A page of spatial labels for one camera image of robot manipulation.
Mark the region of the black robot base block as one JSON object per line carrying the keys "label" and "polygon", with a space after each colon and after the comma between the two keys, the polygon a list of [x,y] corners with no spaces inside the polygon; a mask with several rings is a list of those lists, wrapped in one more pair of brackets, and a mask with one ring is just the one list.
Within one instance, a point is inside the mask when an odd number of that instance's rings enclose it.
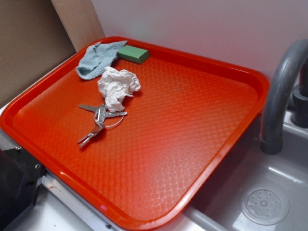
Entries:
{"label": "black robot base block", "polygon": [[44,167],[25,149],[0,152],[0,229],[8,230],[36,205]]}

